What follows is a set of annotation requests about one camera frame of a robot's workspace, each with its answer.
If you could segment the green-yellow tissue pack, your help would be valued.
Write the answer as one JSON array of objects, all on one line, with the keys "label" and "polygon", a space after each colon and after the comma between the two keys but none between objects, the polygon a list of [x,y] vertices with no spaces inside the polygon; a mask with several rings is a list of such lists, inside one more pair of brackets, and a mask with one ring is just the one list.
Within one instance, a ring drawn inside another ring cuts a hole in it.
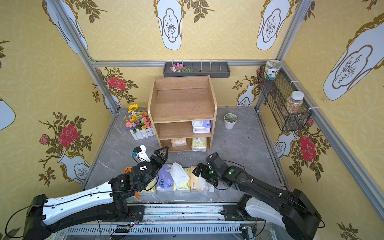
[{"label": "green-yellow tissue pack", "polygon": [[154,178],[148,186],[140,192],[140,196],[148,196],[148,195],[155,195],[156,194],[156,185],[157,185],[158,178]]}]

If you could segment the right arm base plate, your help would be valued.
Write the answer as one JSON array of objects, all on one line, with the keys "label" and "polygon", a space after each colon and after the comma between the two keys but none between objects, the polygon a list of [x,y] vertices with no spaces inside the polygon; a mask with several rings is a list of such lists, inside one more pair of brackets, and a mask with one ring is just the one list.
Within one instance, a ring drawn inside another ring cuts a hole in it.
[{"label": "right arm base plate", "polygon": [[256,221],[259,218],[251,217],[244,208],[238,205],[224,205],[220,212],[225,217],[225,221]]}]

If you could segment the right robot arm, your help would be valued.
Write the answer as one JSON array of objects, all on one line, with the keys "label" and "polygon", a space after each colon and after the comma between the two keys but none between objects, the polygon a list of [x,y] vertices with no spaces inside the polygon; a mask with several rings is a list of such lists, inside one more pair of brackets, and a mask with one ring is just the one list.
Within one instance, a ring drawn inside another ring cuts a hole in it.
[{"label": "right robot arm", "polygon": [[242,165],[228,166],[228,161],[222,160],[217,152],[206,158],[206,164],[198,164],[193,175],[205,179],[217,187],[219,181],[244,192],[245,202],[242,208],[248,215],[248,202],[255,198],[269,205],[281,215],[281,222],[287,233],[295,240],[313,240],[320,223],[323,222],[320,213],[309,198],[300,190],[292,192],[273,187],[246,172]]}]

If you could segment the orange tissue pack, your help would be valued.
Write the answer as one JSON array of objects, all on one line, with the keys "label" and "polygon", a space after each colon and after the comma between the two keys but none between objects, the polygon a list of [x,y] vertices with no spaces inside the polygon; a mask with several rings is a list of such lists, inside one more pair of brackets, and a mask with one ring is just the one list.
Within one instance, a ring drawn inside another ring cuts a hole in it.
[{"label": "orange tissue pack", "polygon": [[[129,175],[130,186],[131,186],[132,189],[134,189],[135,188],[135,183],[134,183],[134,179],[133,179],[133,175],[132,175],[131,171],[132,171],[131,168],[125,168],[124,174],[128,174]],[[140,195],[139,195],[139,193],[137,191],[135,191],[135,195],[134,196],[135,196],[135,198],[137,200],[140,199]]]}]

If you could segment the yellow tissue pack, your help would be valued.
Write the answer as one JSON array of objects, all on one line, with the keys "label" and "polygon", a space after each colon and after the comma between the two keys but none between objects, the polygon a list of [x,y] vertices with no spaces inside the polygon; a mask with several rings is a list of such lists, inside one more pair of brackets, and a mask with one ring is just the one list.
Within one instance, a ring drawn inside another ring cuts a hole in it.
[{"label": "yellow tissue pack", "polygon": [[174,181],[173,191],[177,193],[187,193],[191,191],[191,168],[183,168],[178,163],[173,163],[170,168],[170,174]]}]

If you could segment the white purple tissue pack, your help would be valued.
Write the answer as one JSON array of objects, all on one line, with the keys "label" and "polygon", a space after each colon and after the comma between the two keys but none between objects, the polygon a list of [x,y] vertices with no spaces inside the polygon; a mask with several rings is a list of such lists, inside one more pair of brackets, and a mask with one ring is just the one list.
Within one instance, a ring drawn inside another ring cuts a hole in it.
[{"label": "white purple tissue pack", "polygon": [[192,121],[193,133],[194,134],[209,134],[211,132],[211,121]]}]

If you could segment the yellow floral pack bottom shelf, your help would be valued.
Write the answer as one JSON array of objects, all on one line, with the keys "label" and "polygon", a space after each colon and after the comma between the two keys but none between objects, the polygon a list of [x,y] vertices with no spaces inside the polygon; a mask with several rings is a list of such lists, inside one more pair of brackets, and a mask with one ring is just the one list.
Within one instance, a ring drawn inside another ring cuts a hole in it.
[{"label": "yellow floral pack bottom shelf", "polygon": [[195,152],[205,152],[207,150],[207,137],[193,138],[191,148]]}]

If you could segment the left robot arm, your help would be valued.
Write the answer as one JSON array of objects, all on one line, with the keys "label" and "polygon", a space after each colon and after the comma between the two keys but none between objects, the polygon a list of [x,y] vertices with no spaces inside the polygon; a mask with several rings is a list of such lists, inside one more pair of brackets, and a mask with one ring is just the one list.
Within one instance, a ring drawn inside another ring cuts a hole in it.
[{"label": "left robot arm", "polygon": [[127,198],[146,190],[157,178],[168,159],[169,147],[165,146],[124,174],[109,181],[68,196],[48,198],[38,195],[27,210],[23,240],[45,240],[62,229],[91,221],[123,221],[133,216]]}]

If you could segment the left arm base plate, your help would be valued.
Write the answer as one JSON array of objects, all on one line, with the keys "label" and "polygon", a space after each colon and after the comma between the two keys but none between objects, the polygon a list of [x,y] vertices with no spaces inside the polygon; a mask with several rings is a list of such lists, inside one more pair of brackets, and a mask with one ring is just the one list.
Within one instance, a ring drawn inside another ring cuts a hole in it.
[{"label": "left arm base plate", "polygon": [[119,222],[142,222],[144,213],[144,205],[128,205],[128,212],[123,214]]}]

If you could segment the peach tissue pack bottom shelf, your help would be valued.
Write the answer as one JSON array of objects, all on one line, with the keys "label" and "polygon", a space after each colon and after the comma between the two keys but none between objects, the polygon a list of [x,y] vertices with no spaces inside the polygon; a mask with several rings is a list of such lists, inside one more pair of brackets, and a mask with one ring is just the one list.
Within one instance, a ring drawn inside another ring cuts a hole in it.
[{"label": "peach tissue pack bottom shelf", "polygon": [[182,147],[187,145],[187,139],[186,138],[177,138],[177,139],[171,139],[172,147]]}]

